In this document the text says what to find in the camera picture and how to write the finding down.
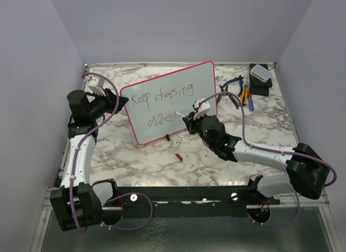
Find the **aluminium frame rail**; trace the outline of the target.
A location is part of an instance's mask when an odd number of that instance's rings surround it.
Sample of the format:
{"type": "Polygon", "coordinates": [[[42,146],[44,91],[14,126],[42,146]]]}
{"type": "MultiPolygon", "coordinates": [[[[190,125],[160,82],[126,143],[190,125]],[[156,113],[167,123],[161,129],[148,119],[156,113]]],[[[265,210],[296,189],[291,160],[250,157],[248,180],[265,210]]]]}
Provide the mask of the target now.
{"type": "MultiPolygon", "coordinates": [[[[76,197],[76,201],[87,209],[96,209],[101,206],[101,198],[93,190],[89,184],[79,185],[77,189],[72,192],[76,197]]],[[[270,204],[280,204],[280,198],[286,201],[289,194],[274,194],[269,197],[265,197],[257,190],[249,186],[214,186],[214,187],[111,187],[112,197],[141,193],[147,196],[151,202],[155,203],[169,203],[169,202],[197,202],[207,203],[216,201],[226,201],[231,204],[239,204],[235,206],[260,206],[264,204],[266,200],[270,201],[270,204]]],[[[298,195],[301,201],[307,203],[325,203],[329,204],[327,193],[322,191],[320,198],[314,200],[302,195],[298,195]]],[[[58,212],[70,209],[69,190],[67,188],[52,189],[49,196],[49,201],[53,209],[57,209],[58,212]]]]}

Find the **red marker cap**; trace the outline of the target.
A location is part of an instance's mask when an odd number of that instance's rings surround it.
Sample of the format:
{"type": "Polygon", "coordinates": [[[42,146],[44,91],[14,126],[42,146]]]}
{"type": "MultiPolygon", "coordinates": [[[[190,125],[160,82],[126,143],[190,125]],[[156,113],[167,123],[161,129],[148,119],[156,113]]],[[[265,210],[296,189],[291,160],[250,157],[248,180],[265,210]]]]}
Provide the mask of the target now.
{"type": "Polygon", "coordinates": [[[181,162],[183,161],[183,158],[182,158],[182,156],[180,154],[175,154],[175,155],[181,162]]]}

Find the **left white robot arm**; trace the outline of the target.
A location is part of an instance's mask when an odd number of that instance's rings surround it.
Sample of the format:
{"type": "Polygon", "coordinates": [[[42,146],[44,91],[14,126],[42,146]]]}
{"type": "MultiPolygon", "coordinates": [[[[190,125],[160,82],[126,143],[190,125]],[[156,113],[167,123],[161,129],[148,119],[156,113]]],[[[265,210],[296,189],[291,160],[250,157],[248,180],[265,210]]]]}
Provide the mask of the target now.
{"type": "Polygon", "coordinates": [[[50,193],[50,202],[63,231],[101,223],[102,207],[115,205],[119,192],[113,179],[90,183],[91,158],[98,136],[97,119],[119,112],[128,102],[106,88],[103,95],[74,90],[67,95],[73,122],[68,124],[70,157],[60,188],[50,193]]]}

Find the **black rectangular box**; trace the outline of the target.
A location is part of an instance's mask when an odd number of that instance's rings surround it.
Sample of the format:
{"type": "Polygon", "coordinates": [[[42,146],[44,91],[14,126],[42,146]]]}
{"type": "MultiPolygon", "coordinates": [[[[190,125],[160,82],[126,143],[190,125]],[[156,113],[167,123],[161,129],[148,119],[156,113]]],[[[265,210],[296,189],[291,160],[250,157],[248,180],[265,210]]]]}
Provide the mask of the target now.
{"type": "Polygon", "coordinates": [[[250,92],[252,95],[257,96],[269,96],[269,89],[272,87],[272,72],[269,71],[267,64],[258,64],[258,63],[250,63],[249,64],[249,85],[250,85],[250,92]],[[268,80],[266,82],[263,82],[261,79],[258,79],[256,76],[252,74],[252,69],[255,66],[261,66],[262,71],[266,70],[266,74],[268,74],[268,80]]]}

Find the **white rectangular box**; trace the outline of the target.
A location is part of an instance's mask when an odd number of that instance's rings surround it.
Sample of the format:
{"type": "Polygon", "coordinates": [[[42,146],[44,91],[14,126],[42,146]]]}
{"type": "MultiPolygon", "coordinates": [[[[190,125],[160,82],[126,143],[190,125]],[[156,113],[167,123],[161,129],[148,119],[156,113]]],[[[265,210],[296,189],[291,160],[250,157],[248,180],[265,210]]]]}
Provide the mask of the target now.
{"type": "Polygon", "coordinates": [[[272,77],[272,73],[260,64],[256,64],[253,68],[251,68],[250,74],[263,83],[266,83],[272,77]]]}

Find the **pink framed whiteboard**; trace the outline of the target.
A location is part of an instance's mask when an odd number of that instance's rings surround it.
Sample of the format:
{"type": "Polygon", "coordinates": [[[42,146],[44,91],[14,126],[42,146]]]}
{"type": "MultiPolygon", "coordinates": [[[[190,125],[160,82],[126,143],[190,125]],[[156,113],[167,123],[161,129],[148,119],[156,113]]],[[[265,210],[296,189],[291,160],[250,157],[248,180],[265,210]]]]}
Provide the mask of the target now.
{"type": "Polygon", "coordinates": [[[216,93],[215,65],[203,62],[146,79],[120,90],[138,144],[144,145],[186,129],[175,111],[187,115],[196,100],[216,93]]]}

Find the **blue screwdriver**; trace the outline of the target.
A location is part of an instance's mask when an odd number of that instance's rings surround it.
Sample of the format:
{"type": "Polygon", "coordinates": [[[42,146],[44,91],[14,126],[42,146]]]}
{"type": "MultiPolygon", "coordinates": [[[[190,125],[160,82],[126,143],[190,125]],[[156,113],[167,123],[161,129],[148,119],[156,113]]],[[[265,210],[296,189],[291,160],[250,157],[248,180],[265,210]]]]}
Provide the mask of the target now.
{"type": "Polygon", "coordinates": [[[254,111],[254,103],[253,103],[253,100],[252,100],[251,92],[248,93],[248,105],[249,105],[249,110],[251,112],[253,112],[254,111]]]}

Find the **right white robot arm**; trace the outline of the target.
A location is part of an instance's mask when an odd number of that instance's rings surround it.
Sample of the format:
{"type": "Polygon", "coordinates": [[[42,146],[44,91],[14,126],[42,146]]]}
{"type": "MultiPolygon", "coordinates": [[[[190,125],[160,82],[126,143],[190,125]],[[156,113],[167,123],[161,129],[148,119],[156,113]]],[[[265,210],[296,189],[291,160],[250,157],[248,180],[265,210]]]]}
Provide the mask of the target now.
{"type": "Polygon", "coordinates": [[[267,197],[293,192],[311,200],[319,199],[330,169],[309,145],[299,143],[294,148],[274,148],[246,143],[228,134],[215,115],[195,118],[191,112],[182,120],[188,133],[197,134],[220,159],[260,164],[279,171],[276,175],[261,177],[257,186],[249,189],[252,203],[260,204],[267,197]]]}

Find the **yellow black utility knife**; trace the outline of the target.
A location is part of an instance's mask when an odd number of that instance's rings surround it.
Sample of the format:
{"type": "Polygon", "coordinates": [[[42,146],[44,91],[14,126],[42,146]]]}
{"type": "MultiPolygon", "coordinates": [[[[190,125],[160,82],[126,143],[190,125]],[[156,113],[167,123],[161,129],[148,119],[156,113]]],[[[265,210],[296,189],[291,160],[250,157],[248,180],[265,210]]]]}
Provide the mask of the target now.
{"type": "Polygon", "coordinates": [[[247,84],[244,84],[241,87],[240,93],[239,93],[239,98],[240,98],[240,103],[242,106],[246,106],[247,101],[248,101],[248,94],[249,94],[249,87],[247,84]]]}

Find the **black handled pliers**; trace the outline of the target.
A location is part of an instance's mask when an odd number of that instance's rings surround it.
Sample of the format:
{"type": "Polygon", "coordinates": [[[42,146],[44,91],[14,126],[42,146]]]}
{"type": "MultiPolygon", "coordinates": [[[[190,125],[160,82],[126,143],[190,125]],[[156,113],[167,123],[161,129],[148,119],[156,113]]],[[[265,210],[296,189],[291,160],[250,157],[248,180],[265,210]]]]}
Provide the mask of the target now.
{"type": "MultiPolygon", "coordinates": [[[[227,91],[228,92],[228,85],[226,86],[220,86],[220,90],[221,92],[227,91]]],[[[239,103],[236,101],[236,99],[234,98],[234,96],[228,95],[229,99],[232,101],[232,103],[234,104],[234,106],[236,107],[236,109],[239,109],[239,103]]],[[[219,95],[217,98],[217,104],[220,102],[222,96],[219,95]]]]}

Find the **blue handled pliers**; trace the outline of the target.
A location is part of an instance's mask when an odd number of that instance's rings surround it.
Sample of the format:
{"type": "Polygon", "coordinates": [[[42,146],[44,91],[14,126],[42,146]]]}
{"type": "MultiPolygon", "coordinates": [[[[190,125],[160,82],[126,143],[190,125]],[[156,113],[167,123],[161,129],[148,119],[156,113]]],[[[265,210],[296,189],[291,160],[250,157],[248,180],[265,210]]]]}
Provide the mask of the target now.
{"type": "Polygon", "coordinates": [[[225,82],[222,86],[221,89],[226,90],[228,85],[231,83],[235,83],[238,82],[239,83],[239,93],[238,93],[238,97],[241,96],[242,92],[243,92],[243,80],[244,77],[242,75],[239,75],[238,77],[235,77],[227,82],[225,82]]]}

